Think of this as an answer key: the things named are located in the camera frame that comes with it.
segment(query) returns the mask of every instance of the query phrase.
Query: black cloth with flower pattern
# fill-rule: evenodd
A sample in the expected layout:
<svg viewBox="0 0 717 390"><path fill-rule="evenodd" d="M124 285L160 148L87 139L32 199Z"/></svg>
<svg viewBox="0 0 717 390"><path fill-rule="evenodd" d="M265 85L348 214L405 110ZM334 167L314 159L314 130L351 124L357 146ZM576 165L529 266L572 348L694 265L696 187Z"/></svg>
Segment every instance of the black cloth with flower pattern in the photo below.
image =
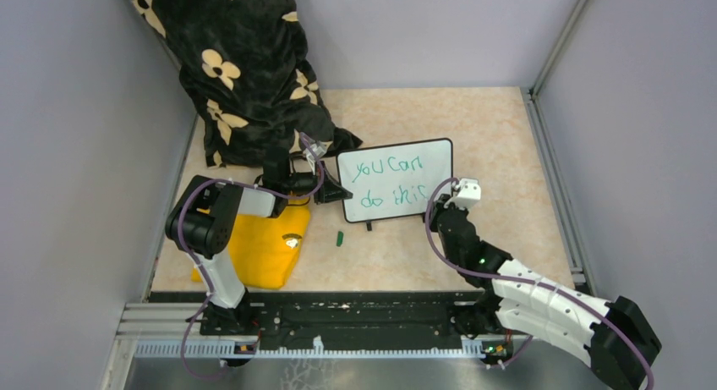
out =
<svg viewBox="0 0 717 390"><path fill-rule="evenodd" d="M331 121L294 0L132 0L182 64L179 80L205 121L209 166L260 166L269 146L301 150L298 132L361 139Z"/></svg>

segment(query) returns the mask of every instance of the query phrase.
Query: small whiteboard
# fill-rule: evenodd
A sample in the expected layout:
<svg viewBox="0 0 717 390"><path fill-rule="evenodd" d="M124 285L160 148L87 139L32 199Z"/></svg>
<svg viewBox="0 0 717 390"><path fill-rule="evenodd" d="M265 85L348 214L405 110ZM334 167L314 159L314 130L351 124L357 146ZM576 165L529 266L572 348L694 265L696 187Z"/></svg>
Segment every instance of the small whiteboard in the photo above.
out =
<svg viewBox="0 0 717 390"><path fill-rule="evenodd" d="M421 214L438 184L453 176L453 143L422 140L344 151L337 167L341 186L353 193L343 201L347 222Z"/></svg>

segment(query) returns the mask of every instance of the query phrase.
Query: purple cable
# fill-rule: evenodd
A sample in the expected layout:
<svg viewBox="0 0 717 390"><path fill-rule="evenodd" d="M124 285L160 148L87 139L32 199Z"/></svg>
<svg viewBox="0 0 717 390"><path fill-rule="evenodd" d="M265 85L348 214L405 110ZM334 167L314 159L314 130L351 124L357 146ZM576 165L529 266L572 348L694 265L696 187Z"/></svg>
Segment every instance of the purple cable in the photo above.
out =
<svg viewBox="0 0 717 390"><path fill-rule="evenodd" d="M505 367L508 367L509 365L511 365L511 363L513 363L514 361L516 361L517 358L519 358L520 355L525 352L525 349L528 348L528 345L530 345L531 342L533 342L533 335L528 335L528 337L525 338L525 340L523 341L523 343L520 345L520 348L517 349L517 352L516 352L515 354L513 354L513 356L511 356L511 358L510 358L509 360L506 360L505 362L503 362L503 366L502 366L502 367L504 367L504 368L505 368ZM484 369L488 370L488 369L490 369L492 366L495 366L495 365L482 365L482 366L483 366Z"/></svg>
<svg viewBox="0 0 717 390"><path fill-rule="evenodd" d="M435 242L433 241L433 236L430 234L431 212L433 211L433 204L435 202L435 197L438 195L439 191L441 191L441 189L446 184L457 182L457 181L458 181L458 179L456 179L456 178L450 178L450 179L443 180L440 184L438 184L438 187L436 187L435 190L433 191L433 194L431 194L429 201L428 201L428 206L426 207L426 213L425 213L425 219L424 219L426 237L428 238L428 243L430 244L431 249L433 249L433 251L438 256L438 258L441 259L441 261L443 263L446 263L446 265L448 267L450 267L451 269L453 269L457 272L460 272L462 274L467 274L469 276L480 277L480 278L504 280L504 281L514 282L514 283L525 283L525 284L530 284L530 285L537 285L538 287L546 288L550 291L557 292L559 295L570 300L572 303L574 303L575 305L579 306L580 308L586 310L590 315L592 315L595 318L597 318L598 320L600 320L600 322L604 323L609 329L611 329L622 340L622 342L625 343L625 345L627 345L627 347L635 354L635 357L638 358L640 365L642 365L643 369L645 370L645 376L648 379L648 385L645 388L645 390L653 390L654 375L653 375L652 369L650 368L650 365L649 365L648 361L645 359L645 357L643 356L643 354L640 353L638 347L635 346L635 343L633 343L630 340L630 338L628 338L627 335L625 335L625 333L620 330L620 328L618 328L615 324L613 324L612 321L610 321L607 318L605 318L604 316L602 316L598 311L594 310L592 307L585 304L580 299L577 299L577 298L571 296L566 291L564 291L560 288L557 288L556 286L553 286L552 284L543 283L543 282L535 282L534 280L531 280L529 278L501 276L499 274L481 273L481 272L474 272L474 271L471 271L468 269L464 269L458 265L454 265L453 263L448 261L448 259L446 259L445 256L443 256L441 254L441 252L438 250L438 247L435 246ZM532 337L529 337L528 340L526 341L526 343L529 343L530 339L532 339ZM509 361L512 362L513 360L516 359L516 357L519 356L521 351L524 350L524 346L526 343L523 344L523 347L521 347L518 350L518 352Z"/></svg>
<svg viewBox="0 0 717 390"><path fill-rule="evenodd" d="M227 374L227 369L222 368L217 373L215 373L213 375L203 376L203 375L195 373L194 371L189 369L187 360L184 357L184 353L186 351L187 339L189 338L189 333L192 330L192 326L197 321L197 318L199 317L199 315L201 315L201 313L204 312L205 308L209 305L209 302L211 301L211 297L214 295L214 289L215 289L214 283L211 281L209 274L207 274L206 269L204 268L204 265L201 264L200 258L189 248L186 240L184 240L184 231L182 228L182 226L184 225L184 219L187 216L187 212L189 211L189 208L192 206L192 204L194 204L194 201L197 199L199 194L201 194L201 192L204 191L205 188L209 187L210 185L216 184L216 183L234 184L234 185L238 185L240 187L244 187L245 189L264 191L265 193L269 193L276 197L283 198L286 200L303 200L305 198L310 198L317 191L319 191L319 189L321 188L321 185L324 184L324 177L325 177L324 173L326 172L326 170L324 169L323 165L321 164L321 159L318 157L318 155L316 155L316 152L314 152L314 150L311 149L311 143L307 140L308 136L306 136L306 134L303 132L300 133L298 136L299 136L299 139L301 139L301 142L306 146L306 149L309 151L309 154L316 161L316 165L319 167L319 174L320 174L319 175L319 183L309 193L300 195L300 196L290 196L290 195L284 195L282 193L277 193L276 191L272 191L269 189L264 189L262 187L259 187L257 185L253 185L253 184L239 183L237 181L226 180L226 179L211 179L211 180L207 180L204 183L200 184L199 187L197 187L196 189L194 189L194 191L192 191L192 194L190 194L189 197L187 197L187 200L184 202L184 205L182 206L182 210L179 212L179 218L177 220L177 229L178 229L177 241L179 242L179 245L182 246L182 249L184 249L184 251L187 252L187 255L189 255L189 257L192 259L192 261L194 262L194 265L197 267L197 270L200 271L202 277L204 278L204 281L205 281L206 287L207 287L207 291L208 291L208 293L206 295L206 299L204 300L204 302L202 303L200 308L197 310L197 312L194 313L194 315L192 315L189 318L189 324L187 325L187 329L184 331L184 336L182 337L182 346L181 346L181 350L179 352L179 356L180 356L180 359L182 359L182 365L184 366L184 369L191 376L196 377L197 379L211 380L211 381L219 380L222 377L224 377L224 375Z"/></svg>

